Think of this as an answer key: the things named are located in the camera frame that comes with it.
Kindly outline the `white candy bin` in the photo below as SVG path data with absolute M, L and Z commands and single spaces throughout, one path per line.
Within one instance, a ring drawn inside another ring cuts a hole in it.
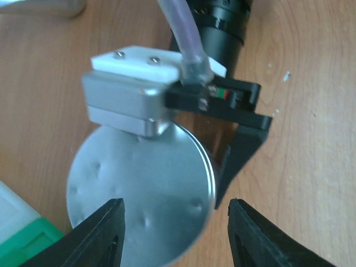
M 3 244 L 41 216 L 2 181 L 0 192 L 0 243 Z

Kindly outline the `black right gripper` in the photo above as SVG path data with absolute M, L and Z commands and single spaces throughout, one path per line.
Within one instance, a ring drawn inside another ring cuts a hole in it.
M 255 112 L 261 85 L 258 83 L 214 77 L 208 85 L 169 86 L 165 107 L 239 124 L 227 146 L 217 181 L 215 209 L 218 209 L 235 178 L 267 139 L 270 116 Z

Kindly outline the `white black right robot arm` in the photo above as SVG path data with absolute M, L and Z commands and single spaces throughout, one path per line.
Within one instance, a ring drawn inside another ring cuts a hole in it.
M 216 183 L 218 209 L 234 177 L 265 142 L 273 119 L 255 113 L 261 85 L 233 79 L 252 1 L 188 1 L 188 5 L 205 52 L 226 68 L 226 74 L 215 76 L 207 86 L 171 86 L 165 106 L 238 124 Z

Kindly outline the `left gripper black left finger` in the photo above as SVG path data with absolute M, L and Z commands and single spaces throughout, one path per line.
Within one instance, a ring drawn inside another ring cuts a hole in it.
M 124 237 L 124 201 L 111 199 L 22 266 L 120 266 Z

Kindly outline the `round metal jar lid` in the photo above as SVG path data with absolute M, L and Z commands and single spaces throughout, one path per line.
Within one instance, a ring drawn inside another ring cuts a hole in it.
M 121 265 L 170 266 L 205 230 L 215 206 L 215 176 L 208 152 L 180 125 L 153 138 L 101 126 L 73 159 L 68 217 L 76 227 L 108 200 L 121 198 Z

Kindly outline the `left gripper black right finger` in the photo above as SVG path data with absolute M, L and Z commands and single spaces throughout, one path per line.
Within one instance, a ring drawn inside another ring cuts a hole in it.
M 228 236 L 234 266 L 333 266 L 242 199 L 232 199 Z

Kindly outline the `green candy bin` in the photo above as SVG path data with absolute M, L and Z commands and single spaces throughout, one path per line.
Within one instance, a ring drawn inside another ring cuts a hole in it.
M 20 266 L 64 234 L 46 218 L 39 218 L 1 243 L 1 266 Z

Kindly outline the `silver metal scoop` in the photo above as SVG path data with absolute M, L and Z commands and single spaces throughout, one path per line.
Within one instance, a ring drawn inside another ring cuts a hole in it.
M 72 18 L 82 13 L 86 5 L 84 0 L 1 1 L 1 14 Z

